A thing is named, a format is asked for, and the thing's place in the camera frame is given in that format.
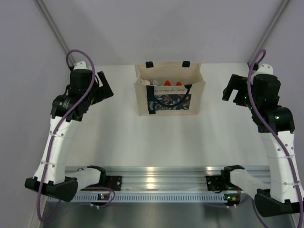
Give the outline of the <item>orange bottle dark blue cap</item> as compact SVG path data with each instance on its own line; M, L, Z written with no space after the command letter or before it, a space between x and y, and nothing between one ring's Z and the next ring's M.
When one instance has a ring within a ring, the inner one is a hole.
M153 80L152 85L153 85L153 86L159 86L160 83L159 83L157 80Z

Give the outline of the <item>canvas tote bag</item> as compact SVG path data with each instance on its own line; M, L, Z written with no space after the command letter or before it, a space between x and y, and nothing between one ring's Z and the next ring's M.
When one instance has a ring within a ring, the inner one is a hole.
M135 65L134 83L139 116L198 115L205 81L201 64L190 61L152 62ZM142 80L150 85L141 84ZM160 85L153 86L153 80Z

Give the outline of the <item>yellow dish soap red cap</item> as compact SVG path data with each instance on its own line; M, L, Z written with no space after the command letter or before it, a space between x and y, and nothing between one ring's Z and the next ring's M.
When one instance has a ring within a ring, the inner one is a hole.
M164 85L165 85L165 86L170 86L170 85L171 85L171 83L170 83L170 81L169 81L169 80L166 80L166 81L165 81L165 83L164 83Z

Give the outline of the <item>grey bottle beige cap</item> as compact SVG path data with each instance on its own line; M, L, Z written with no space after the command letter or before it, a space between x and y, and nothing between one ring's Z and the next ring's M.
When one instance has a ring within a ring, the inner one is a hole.
M150 85L151 83L150 83L150 81L148 81L148 80L142 80L141 79L141 84L143 84L143 85Z

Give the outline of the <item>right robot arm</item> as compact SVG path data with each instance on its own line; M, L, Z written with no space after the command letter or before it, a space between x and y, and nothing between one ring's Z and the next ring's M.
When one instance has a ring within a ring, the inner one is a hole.
M223 91L228 101L247 107L266 149L270 185L250 175L243 166L226 166L221 170L221 183L227 188L243 190L254 201L264 217L295 214L304 210L304 190L299 180L294 150L295 125L292 112L278 104L281 83L273 68L262 64L250 78L233 74Z

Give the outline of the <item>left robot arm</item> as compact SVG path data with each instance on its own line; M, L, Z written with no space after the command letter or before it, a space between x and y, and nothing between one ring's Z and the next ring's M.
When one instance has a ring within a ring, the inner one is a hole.
M114 95L102 71L96 73L93 87L86 92L92 79L86 62L76 63L70 71L65 93L52 103L50 129L40 164L33 177L25 180L25 188L65 202L87 187L102 190L107 186L104 168L91 165L66 174L66 162L73 136L89 107Z

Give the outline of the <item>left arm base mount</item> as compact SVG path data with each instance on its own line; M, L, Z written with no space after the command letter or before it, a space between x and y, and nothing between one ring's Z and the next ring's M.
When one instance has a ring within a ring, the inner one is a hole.
M104 186L114 191L121 191L122 176L107 176Z

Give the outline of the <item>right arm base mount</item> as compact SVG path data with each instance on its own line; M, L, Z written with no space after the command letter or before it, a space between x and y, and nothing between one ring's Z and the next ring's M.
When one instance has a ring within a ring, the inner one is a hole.
M215 193L221 193L223 190L227 189L225 182L220 175L206 176L206 184L208 191Z

